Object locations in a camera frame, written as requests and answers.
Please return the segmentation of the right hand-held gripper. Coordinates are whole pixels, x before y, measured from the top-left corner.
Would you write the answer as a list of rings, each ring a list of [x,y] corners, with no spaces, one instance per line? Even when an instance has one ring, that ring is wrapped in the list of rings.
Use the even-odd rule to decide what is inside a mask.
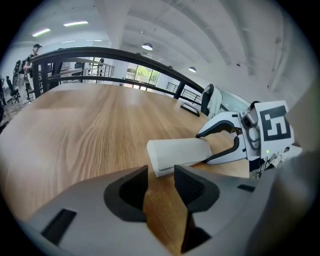
[[[258,102],[254,109],[224,111],[205,123],[195,135],[204,138],[210,134],[226,131],[232,133],[242,129],[243,135],[233,140],[233,146],[214,154],[205,160],[206,164],[219,165],[242,159],[253,161],[257,158],[270,158],[294,142],[294,131],[285,115],[288,112],[284,100]]]

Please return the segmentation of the large window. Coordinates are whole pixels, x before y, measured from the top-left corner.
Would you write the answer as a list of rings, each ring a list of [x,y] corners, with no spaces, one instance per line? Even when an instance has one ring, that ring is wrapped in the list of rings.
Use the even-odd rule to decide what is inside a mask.
[[[159,76],[160,72],[134,63],[128,64],[125,74],[125,78],[127,80],[150,84],[153,86],[157,84]]]

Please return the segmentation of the white rectangular block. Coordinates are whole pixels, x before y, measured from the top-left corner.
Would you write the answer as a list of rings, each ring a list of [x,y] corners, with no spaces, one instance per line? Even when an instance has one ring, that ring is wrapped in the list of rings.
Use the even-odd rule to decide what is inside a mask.
[[[175,165],[192,166],[212,155],[210,144],[200,138],[149,140],[146,149],[157,178],[172,174]]]

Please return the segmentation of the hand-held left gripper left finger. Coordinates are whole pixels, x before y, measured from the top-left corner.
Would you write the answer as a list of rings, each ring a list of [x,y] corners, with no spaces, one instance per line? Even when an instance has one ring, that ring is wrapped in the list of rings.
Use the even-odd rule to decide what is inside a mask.
[[[143,212],[148,167],[80,181],[23,224],[46,256],[156,256],[163,246]]]

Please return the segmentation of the black curved railing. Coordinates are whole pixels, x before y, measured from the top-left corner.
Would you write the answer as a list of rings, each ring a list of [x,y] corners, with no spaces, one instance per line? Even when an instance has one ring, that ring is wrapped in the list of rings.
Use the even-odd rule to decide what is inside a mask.
[[[181,99],[187,100],[186,97],[182,96],[182,92],[185,86],[188,86],[199,93],[202,93],[204,91],[204,89],[200,85],[198,85],[188,77],[150,58],[144,57],[136,53],[119,50],[119,49],[113,49],[113,48],[107,48],[107,47],[84,46],[84,47],[62,48],[62,49],[44,53],[42,55],[38,55],[31,59],[33,87],[34,87],[35,97],[38,98],[41,94],[49,91],[51,82],[93,79],[96,81],[97,80],[109,81],[109,82],[116,82],[120,84],[138,84],[138,82],[133,80],[120,79],[115,77],[105,77],[105,76],[80,75],[80,76],[62,77],[60,74],[58,74],[57,77],[55,77],[54,75],[48,76],[49,63],[55,63],[57,65],[63,62],[90,63],[91,60],[87,59],[87,57],[102,57],[105,59],[133,63],[133,64],[144,66],[146,68],[150,68],[163,75],[167,75],[168,77],[179,81],[179,85],[176,92],[168,91],[168,90],[157,88],[157,87],[155,88],[155,90],[162,93],[168,93],[170,95],[173,95],[175,99],[181,98]]]

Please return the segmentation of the black swivel chair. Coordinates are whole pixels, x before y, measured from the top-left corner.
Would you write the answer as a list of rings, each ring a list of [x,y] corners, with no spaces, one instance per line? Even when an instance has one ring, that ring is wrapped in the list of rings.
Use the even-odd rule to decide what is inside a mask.
[[[6,76],[6,82],[7,85],[10,89],[10,96],[11,96],[11,103],[19,103],[20,102],[20,94],[19,94],[19,90],[17,88],[14,88],[9,76]]]

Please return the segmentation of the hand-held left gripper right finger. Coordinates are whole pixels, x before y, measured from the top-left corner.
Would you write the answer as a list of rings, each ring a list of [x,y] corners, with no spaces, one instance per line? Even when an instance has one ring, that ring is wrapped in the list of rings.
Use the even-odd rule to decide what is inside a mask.
[[[249,256],[264,207],[264,179],[175,165],[174,186],[187,208],[184,256]]]

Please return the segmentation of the ceiling light strip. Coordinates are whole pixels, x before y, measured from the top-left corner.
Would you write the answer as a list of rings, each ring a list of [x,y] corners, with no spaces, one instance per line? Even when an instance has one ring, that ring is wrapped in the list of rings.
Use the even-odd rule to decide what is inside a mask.
[[[64,23],[64,27],[72,27],[72,26],[79,26],[79,25],[86,25],[89,22],[87,20],[82,20],[82,21],[74,21],[74,22],[69,22],[69,23]]]
[[[49,33],[50,31],[51,31],[51,29],[45,28],[45,29],[43,29],[43,30],[40,30],[40,31],[38,31],[38,32],[33,33],[33,34],[32,34],[32,37],[39,37],[39,36],[41,36],[41,35],[43,35],[43,34]]]

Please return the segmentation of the white cloth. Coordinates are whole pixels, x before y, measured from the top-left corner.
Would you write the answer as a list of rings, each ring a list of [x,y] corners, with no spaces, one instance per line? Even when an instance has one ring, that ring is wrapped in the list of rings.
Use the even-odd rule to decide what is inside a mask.
[[[207,108],[209,110],[208,117],[210,119],[219,113],[222,100],[223,100],[223,96],[221,92],[219,91],[218,88],[214,87],[210,100],[207,105]]]

